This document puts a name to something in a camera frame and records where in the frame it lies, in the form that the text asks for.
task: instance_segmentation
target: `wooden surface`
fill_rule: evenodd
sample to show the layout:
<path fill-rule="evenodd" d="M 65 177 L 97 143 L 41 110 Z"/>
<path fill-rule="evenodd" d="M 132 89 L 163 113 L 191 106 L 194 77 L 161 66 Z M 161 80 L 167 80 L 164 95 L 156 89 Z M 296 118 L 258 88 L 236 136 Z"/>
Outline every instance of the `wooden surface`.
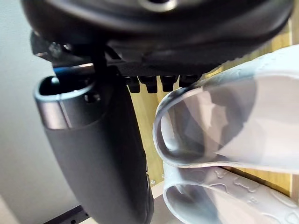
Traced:
<path fill-rule="evenodd" d="M 296 12 L 295 16 L 299 17 L 298 10 L 295 10 L 295 12 Z M 217 68 L 215 71 L 206 74 L 205 77 L 210 77 L 211 75 L 217 74 L 220 71 L 229 69 L 245 61 L 252 60 L 263 54 L 270 53 L 277 49 L 292 45 L 292 41 L 293 41 L 292 31 L 295 29 L 294 25 L 296 25 L 295 28 L 297 28 L 297 23 L 289 22 L 288 26 L 280 33 L 280 35 L 275 37 L 270 43 L 266 44 L 263 48 L 241 59 L 236 59 L 234 61 L 227 62 L 223 64 L 221 67 Z M 156 153 L 153 139 L 152 139 L 152 125 L 155 118 L 156 108 L 158 103 L 161 101 L 161 99 L 167 94 L 162 92 L 161 84 L 159 83 L 159 81 L 160 80 L 158 78 L 159 89 L 157 94 L 148 94 L 143 84 L 141 87 L 140 94 L 131 94 L 135 112 L 138 119 L 138 124 L 141 131 L 142 142 L 147 155 L 149 176 L 150 179 L 152 180 L 152 186 L 163 180 L 162 161 Z M 276 189 L 284 193 L 287 196 L 291 195 L 292 188 L 297 189 L 299 186 L 299 177 L 294 176 L 295 178 L 294 180 L 296 180 L 295 182 L 298 182 L 298 184 L 292 187 L 292 175 L 290 174 L 273 173 L 273 172 L 266 172 L 260 170 L 252 170 L 252 169 L 233 169 L 232 171 L 242 174 L 262 184 L 265 184 L 273 189 Z M 292 197 L 296 198 L 297 195 L 298 193 L 292 194 Z"/>

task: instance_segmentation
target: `metal ring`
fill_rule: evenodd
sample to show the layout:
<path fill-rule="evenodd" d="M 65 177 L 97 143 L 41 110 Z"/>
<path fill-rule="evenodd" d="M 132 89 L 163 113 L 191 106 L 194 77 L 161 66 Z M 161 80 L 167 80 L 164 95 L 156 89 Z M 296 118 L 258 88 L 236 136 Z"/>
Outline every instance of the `metal ring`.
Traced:
<path fill-rule="evenodd" d="M 163 13 L 173 10 L 178 5 L 178 0 L 168 0 L 161 3 L 154 3 L 150 0 L 139 0 L 139 3 L 149 11 Z"/>

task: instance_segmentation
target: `white silicone tray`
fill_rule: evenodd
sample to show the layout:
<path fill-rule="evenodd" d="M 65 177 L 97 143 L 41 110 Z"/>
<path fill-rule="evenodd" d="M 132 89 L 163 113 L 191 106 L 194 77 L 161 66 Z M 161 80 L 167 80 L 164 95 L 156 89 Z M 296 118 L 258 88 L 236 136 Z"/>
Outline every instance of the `white silicone tray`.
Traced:
<path fill-rule="evenodd" d="M 168 94 L 156 149 L 181 168 L 232 166 L 299 173 L 299 45 Z"/>
<path fill-rule="evenodd" d="M 185 224 L 299 224 L 287 196 L 219 167 L 164 164 L 163 197 Z"/>

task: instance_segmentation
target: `black handle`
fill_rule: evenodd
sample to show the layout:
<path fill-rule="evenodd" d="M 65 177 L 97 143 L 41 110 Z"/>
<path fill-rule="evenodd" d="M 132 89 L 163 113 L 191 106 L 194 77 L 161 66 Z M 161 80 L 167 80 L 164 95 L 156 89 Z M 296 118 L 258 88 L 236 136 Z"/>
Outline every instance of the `black handle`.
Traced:
<path fill-rule="evenodd" d="M 56 80 L 44 79 L 35 98 L 75 196 L 100 224 L 148 224 L 153 197 L 127 87 L 118 83 L 64 87 Z"/>

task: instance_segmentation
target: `white wall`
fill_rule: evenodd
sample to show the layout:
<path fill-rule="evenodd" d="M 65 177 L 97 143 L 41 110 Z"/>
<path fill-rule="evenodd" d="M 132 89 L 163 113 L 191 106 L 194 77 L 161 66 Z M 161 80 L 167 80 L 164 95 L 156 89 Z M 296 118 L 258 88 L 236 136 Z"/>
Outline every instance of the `white wall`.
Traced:
<path fill-rule="evenodd" d="M 21 224 L 42 224 L 78 202 L 32 98 L 37 82 L 53 72 L 49 62 L 32 56 L 29 33 L 19 1 L 0 0 L 0 195 Z M 11 223 L 2 216 L 0 223 Z"/>

